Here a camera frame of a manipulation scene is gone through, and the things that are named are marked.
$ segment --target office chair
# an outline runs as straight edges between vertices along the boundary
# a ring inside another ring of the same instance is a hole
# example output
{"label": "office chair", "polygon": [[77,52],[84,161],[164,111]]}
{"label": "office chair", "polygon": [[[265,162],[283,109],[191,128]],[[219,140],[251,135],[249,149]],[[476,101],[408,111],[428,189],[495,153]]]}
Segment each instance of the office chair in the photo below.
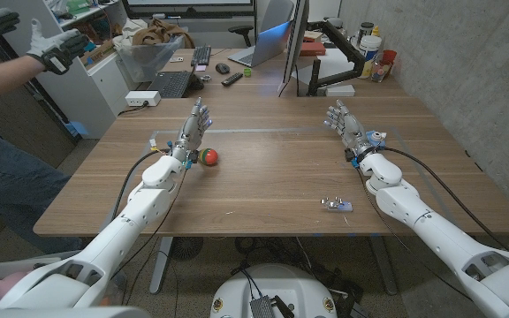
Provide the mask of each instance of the office chair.
{"label": "office chair", "polygon": [[[269,6],[266,8],[264,18],[262,19],[261,29],[264,32],[272,27],[279,26],[290,20],[293,11],[293,2],[291,0],[270,0]],[[229,28],[229,32],[243,35],[247,47],[251,46],[248,39],[248,32],[254,29],[253,26],[233,26]]]}

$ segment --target wooden table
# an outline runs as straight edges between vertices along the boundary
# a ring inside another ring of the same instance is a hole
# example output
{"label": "wooden table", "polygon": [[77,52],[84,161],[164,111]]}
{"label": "wooden table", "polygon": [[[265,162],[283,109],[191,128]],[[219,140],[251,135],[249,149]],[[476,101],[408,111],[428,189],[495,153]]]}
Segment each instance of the wooden table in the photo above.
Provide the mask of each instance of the wooden table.
{"label": "wooden table", "polygon": [[[185,61],[165,68],[186,69],[192,52],[177,51],[175,57]],[[144,154],[151,136],[155,134],[160,145],[173,140],[195,97],[201,96],[214,121],[201,147],[214,148],[219,163],[215,167],[198,164],[186,174],[160,235],[388,235],[356,170],[345,162],[340,137],[323,125],[335,98],[294,97],[295,79],[277,98],[284,55],[255,67],[251,78],[223,87],[220,81],[229,74],[215,72],[217,63],[227,63],[231,73],[243,69],[226,59],[231,53],[226,50],[211,58],[205,73],[213,80],[202,91],[192,92],[192,98],[165,99],[157,107],[118,118],[41,217],[35,232],[96,235],[125,174]],[[310,64],[311,59],[300,62]],[[509,234],[509,201],[420,100],[407,96],[393,78],[381,84],[362,79],[349,82],[356,96],[342,100],[368,130],[387,132],[390,147],[423,160],[492,231]],[[433,209],[463,231],[483,234],[419,166],[397,154],[384,155],[403,170],[404,178]],[[145,167],[157,159],[146,160],[127,189],[135,187]],[[320,203],[326,196],[351,201],[354,212],[326,211]],[[397,233],[412,234],[397,221],[389,222]],[[152,233],[157,225],[152,223],[143,233]]]}

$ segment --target white cabinet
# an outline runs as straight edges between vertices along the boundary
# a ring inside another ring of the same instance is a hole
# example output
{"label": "white cabinet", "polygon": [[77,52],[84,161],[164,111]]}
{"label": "white cabinet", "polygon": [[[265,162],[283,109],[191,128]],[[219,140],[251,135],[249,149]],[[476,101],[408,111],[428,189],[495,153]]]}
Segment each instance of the white cabinet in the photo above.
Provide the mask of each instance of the white cabinet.
{"label": "white cabinet", "polygon": [[[41,21],[42,34],[45,37],[60,34],[69,25],[64,22],[59,24],[43,0],[0,0],[0,8],[3,7],[19,13],[21,22],[17,25],[17,30],[4,35],[5,40],[19,56],[25,55],[30,50],[29,21],[32,18]],[[102,9],[94,9],[94,12],[100,10],[107,11],[113,25],[116,22],[124,24],[126,14],[120,0]],[[130,80],[125,81],[119,66],[117,53],[105,58],[88,71],[76,58],[66,74],[44,72],[36,78],[84,138],[101,138],[115,121],[117,114],[125,107],[124,97],[129,89],[136,87]]]}

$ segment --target robot finger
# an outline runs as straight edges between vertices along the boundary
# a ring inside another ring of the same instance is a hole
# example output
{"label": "robot finger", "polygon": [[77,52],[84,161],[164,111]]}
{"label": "robot finger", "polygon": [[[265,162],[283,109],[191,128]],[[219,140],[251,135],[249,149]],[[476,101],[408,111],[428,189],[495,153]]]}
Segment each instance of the robot finger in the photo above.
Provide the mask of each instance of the robot finger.
{"label": "robot finger", "polygon": [[208,128],[211,126],[211,124],[213,123],[213,121],[208,120],[204,125],[203,125],[203,131],[205,132],[206,130],[208,130]]}

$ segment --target white robotic arm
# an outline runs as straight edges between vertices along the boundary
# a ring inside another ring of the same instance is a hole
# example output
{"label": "white robotic arm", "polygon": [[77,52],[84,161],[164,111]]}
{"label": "white robotic arm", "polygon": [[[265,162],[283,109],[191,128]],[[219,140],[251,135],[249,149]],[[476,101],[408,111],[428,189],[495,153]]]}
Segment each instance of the white robotic arm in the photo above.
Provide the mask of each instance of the white robotic arm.
{"label": "white robotic arm", "polygon": [[378,207],[412,229],[451,269],[488,317],[509,315],[509,252],[478,243],[425,204],[395,164],[376,152],[362,125],[341,101],[330,107],[325,124],[353,152]]}
{"label": "white robotic arm", "polygon": [[38,268],[1,299],[5,308],[69,308],[99,304],[107,284],[145,227],[165,217],[179,186],[173,178],[185,169],[188,155],[211,125],[198,99],[180,129],[173,150],[148,167],[129,194],[126,207],[80,253]]}

